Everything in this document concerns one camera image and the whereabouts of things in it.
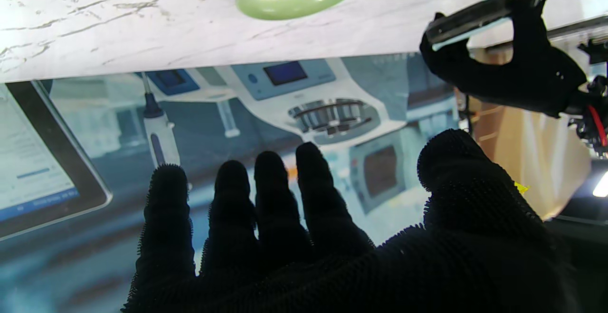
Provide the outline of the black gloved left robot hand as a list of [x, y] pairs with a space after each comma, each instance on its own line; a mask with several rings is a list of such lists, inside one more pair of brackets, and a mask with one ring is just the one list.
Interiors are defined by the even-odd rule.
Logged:
[[426, 36], [419, 45], [430, 72], [463, 94], [484, 102], [517, 107], [558, 118], [586, 73], [547, 38], [542, 18], [547, 0], [514, 0], [510, 62], [484, 64], [470, 56], [467, 41], [434, 51]]

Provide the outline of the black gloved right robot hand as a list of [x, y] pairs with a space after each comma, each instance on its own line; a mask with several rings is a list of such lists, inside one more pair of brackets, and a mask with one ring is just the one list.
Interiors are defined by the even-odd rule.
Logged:
[[256, 201], [236, 160], [218, 171], [195, 274], [182, 168], [151, 178], [123, 313], [580, 313], [560, 242], [514, 181], [462, 130], [420, 153], [423, 223], [376, 247], [321, 151], [296, 152], [306, 225], [280, 156], [256, 158]]

